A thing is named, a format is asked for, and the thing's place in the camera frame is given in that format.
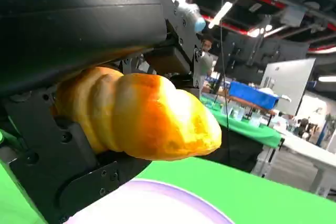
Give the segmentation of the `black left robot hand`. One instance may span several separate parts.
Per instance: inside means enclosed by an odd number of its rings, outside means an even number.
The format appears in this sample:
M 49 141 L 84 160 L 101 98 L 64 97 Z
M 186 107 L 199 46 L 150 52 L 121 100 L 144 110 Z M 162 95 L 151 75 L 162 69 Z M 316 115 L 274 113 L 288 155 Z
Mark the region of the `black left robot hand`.
M 64 223 L 149 165 L 95 154 L 78 123 L 52 115 L 57 83 L 106 62 L 130 73 L 130 59 L 145 53 L 198 96 L 200 52 L 171 0 L 1 0 L 1 125 L 18 135 L 1 145 L 1 160 L 47 223 Z

